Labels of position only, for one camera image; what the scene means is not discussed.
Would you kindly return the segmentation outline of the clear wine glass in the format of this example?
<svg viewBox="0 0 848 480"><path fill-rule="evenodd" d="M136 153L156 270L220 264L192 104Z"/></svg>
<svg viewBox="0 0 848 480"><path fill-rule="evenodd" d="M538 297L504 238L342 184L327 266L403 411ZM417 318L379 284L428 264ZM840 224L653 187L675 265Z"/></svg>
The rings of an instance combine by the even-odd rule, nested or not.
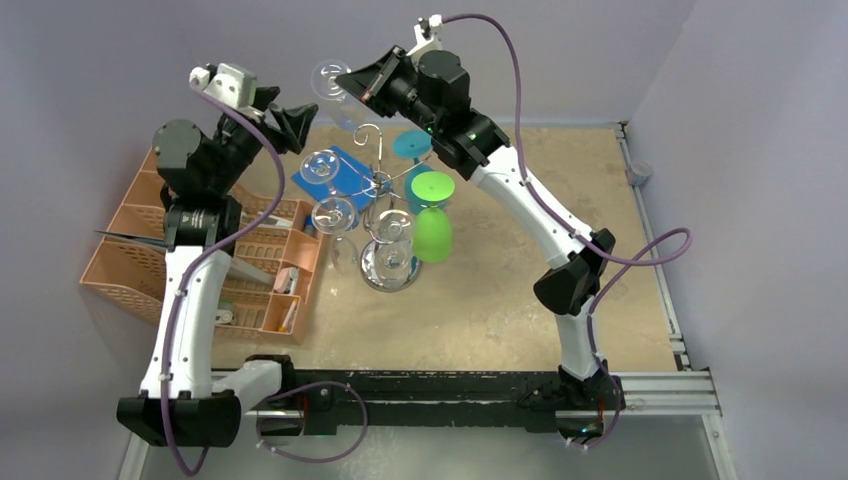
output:
<svg viewBox="0 0 848 480"><path fill-rule="evenodd" d="M401 290L408 283L414 230L414 218L400 209L385 210L372 223L371 234L376 242L375 271L387 290Z"/></svg>
<svg viewBox="0 0 848 480"><path fill-rule="evenodd" d="M340 196L329 196L313 208L313 226L330 236L330 263L340 274L351 274L358 262L359 250L349 232L358 225L358 212L354 204Z"/></svg>
<svg viewBox="0 0 848 480"><path fill-rule="evenodd" d="M321 100L321 110L340 128L353 132L365 122L365 109L337 84L337 77L350 72L339 60L324 60L311 74L311 86Z"/></svg>
<svg viewBox="0 0 848 480"><path fill-rule="evenodd" d="M342 159L332 150L314 151L302 160L299 174L308 184L307 192L316 201L337 196L336 177L343 171Z"/></svg>

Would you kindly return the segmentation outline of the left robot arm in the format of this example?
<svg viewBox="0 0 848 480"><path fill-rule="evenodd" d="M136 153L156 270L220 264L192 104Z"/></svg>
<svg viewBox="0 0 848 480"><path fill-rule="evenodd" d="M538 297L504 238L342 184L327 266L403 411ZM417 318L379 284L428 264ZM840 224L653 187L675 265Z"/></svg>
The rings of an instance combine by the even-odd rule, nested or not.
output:
<svg viewBox="0 0 848 480"><path fill-rule="evenodd" d="M318 106L285 109L279 89L262 87L247 112L224 107L215 132L175 119L159 127L151 146L163 179L160 198L165 293L156 344L137 394L123 397L117 421L154 446L231 445L244 413L262 400L284 409L298 382L284 355L254 355L214 381L215 316L236 241L248 232L231 188L261 150L300 153Z"/></svg>

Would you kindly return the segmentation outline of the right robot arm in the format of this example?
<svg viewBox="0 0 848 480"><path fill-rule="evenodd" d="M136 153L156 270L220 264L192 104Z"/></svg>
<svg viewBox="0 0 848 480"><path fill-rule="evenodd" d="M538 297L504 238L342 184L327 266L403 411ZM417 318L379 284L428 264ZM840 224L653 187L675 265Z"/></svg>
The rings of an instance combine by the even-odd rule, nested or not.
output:
<svg viewBox="0 0 848 480"><path fill-rule="evenodd" d="M609 372L594 328L614 235L575 218L529 171L517 142L472 107L470 75L457 55L433 50L414 60L395 46L335 82L373 113L399 114L427 132L437 157L508 211L545 256L549 268L533 292L555 316L559 378L531 388L519 405L619 412L625 405L623 388Z"/></svg>

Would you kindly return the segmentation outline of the blue plastic wine glass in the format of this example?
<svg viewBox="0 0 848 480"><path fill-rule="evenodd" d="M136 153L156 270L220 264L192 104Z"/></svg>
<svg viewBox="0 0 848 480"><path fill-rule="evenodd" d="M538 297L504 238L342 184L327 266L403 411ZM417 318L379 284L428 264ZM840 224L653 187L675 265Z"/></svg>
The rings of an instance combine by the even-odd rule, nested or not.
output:
<svg viewBox="0 0 848 480"><path fill-rule="evenodd" d="M407 201L408 211L417 216L425 202L413 192L412 182L420 174L433 171L426 163L426 154L431 150L431 137L422 130L407 130L396 137L392 149L397 157L413 161L411 170L403 175L402 198Z"/></svg>

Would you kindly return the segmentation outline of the green plastic wine glass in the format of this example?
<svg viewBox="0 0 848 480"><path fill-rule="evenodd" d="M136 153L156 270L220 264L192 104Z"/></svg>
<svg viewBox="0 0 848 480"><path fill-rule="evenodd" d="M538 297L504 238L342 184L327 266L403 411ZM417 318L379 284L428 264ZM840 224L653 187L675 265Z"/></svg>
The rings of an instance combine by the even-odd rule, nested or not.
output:
<svg viewBox="0 0 848 480"><path fill-rule="evenodd" d="M443 262L452 253L453 230L442 206L455 192L455 183L448 174L433 170L417 175L411 188L422 205L416 215L413 253L424 262Z"/></svg>

